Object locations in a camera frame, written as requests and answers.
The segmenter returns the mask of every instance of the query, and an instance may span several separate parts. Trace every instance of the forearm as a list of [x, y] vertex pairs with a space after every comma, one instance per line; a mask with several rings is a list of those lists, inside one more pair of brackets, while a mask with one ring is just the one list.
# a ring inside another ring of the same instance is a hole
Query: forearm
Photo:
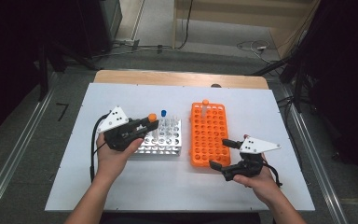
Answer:
[[277, 194], [266, 203], [277, 224], [306, 223], [283, 193]]
[[91, 186], [65, 223], [99, 223], [107, 193], [109, 192], [111, 185], [111, 181], [95, 176]]

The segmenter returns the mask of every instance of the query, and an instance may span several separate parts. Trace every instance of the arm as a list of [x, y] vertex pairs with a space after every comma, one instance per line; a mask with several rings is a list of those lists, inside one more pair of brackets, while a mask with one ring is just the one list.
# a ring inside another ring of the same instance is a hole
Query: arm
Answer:
[[252, 178], [235, 175], [234, 181], [252, 188], [257, 198], [269, 208], [276, 223], [306, 223], [278, 188], [268, 167], [264, 166], [260, 175]]
[[123, 171], [129, 156], [142, 142], [143, 139], [136, 139], [126, 150], [119, 152], [103, 145], [103, 134], [98, 136], [97, 146], [102, 147], [98, 150], [97, 174], [75, 210], [66, 219], [66, 224], [99, 223], [110, 187]]

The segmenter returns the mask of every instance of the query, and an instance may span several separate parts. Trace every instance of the human hand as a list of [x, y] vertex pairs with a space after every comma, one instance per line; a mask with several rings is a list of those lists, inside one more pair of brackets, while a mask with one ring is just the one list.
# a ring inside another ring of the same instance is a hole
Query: human hand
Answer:
[[98, 150], [98, 170], [95, 178], [101, 179], [108, 184], [112, 184], [124, 170], [128, 158], [143, 143], [144, 139], [138, 138], [130, 143], [124, 151], [110, 149], [105, 143], [103, 133], [97, 139]]
[[272, 178], [270, 169], [266, 166], [263, 166], [260, 174], [257, 176], [235, 175], [234, 181], [243, 184], [245, 187], [252, 188], [257, 198], [266, 205], [269, 205], [277, 195], [282, 194]]

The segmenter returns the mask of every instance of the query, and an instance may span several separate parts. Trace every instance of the orange test tube rack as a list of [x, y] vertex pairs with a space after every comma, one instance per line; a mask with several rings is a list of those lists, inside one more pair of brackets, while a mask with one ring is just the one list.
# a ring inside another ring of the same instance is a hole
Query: orange test tube rack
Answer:
[[231, 164], [229, 147], [222, 139], [228, 138], [226, 110], [223, 105], [210, 104], [207, 100], [191, 106], [190, 162], [193, 166], [209, 167], [209, 161], [223, 166]]

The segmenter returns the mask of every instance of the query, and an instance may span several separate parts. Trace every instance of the orange cap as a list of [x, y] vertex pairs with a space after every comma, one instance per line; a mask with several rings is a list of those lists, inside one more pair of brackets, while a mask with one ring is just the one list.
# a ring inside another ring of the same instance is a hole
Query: orange cap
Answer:
[[154, 122], [157, 120], [157, 115], [156, 114], [149, 114], [149, 116], [147, 117], [149, 119], [150, 122]]

